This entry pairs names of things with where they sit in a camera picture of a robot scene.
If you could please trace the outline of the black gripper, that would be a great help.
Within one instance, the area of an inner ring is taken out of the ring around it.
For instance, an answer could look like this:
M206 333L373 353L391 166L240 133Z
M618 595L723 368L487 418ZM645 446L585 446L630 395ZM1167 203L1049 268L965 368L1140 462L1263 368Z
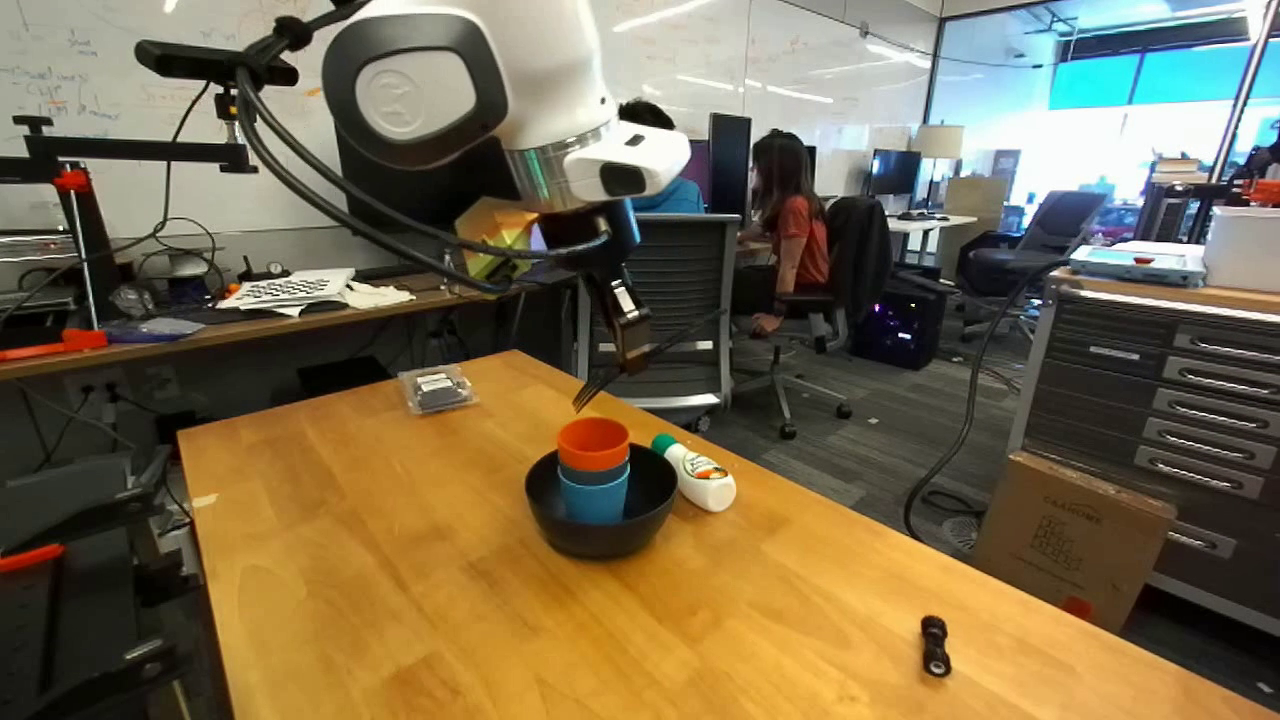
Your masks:
M603 285L603 323L614 333L614 353L645 342L651 335L651 316L623 276L623 261L639 245L639 225L630 201L607 201L576 211L546 211L540 233L550 254Z

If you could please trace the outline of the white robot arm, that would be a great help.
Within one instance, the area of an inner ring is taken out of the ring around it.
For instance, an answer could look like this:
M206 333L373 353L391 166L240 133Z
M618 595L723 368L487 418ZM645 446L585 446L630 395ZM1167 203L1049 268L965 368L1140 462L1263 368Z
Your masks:
M337 135L391 170L498 142L550 254L588 276L622 362L657 356L623 272L632 201L667 189L694 149L622 114L588 0L351 0L319 84Z

